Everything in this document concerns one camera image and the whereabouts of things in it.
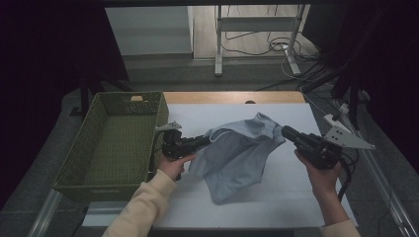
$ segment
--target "wooden table edge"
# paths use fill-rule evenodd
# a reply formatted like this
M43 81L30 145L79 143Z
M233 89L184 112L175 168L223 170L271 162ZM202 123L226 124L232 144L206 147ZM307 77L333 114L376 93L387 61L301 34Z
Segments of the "wooden table edge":
M304 96L298 91L269 92L163 92L167 104L256 104L305 103Z

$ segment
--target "metal frame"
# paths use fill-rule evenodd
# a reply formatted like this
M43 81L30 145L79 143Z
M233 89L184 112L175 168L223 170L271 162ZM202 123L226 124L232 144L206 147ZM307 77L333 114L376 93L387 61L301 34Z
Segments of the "metal frame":
M66 0L69 3L100 4L104 7L167 7L217 5L295 5L357 3L362 0Z
M222 48L221 34L223 32L291 32L288 45L283 49L289 62L293 75L301 72L295 63L293 46L305 5L298 5L296 17L226 17L221 16L221 5L218 5L218 17L216 19L216 50L215 50L215 76L222 75Z

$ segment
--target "white wall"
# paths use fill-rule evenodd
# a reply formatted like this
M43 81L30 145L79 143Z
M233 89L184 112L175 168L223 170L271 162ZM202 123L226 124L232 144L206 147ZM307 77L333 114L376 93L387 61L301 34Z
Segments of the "white wall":
M107 8L122 55L192 52L192 9Z

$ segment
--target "green plastic basket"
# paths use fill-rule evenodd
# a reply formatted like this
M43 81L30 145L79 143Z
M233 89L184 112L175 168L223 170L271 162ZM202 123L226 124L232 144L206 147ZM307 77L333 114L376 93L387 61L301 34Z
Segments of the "green plastic basket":
M168 117L162 92L97 94L52 187L74 201L129 200Z

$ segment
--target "aluminum rail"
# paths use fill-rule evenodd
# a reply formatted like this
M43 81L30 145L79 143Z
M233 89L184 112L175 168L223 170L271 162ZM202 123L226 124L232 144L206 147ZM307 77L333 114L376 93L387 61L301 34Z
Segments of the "aluminum rail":
M55 190L49 191L49 194L41 207L40 213L38 214L28 237L42 237L45 235L61 198L62 194L59 192Z

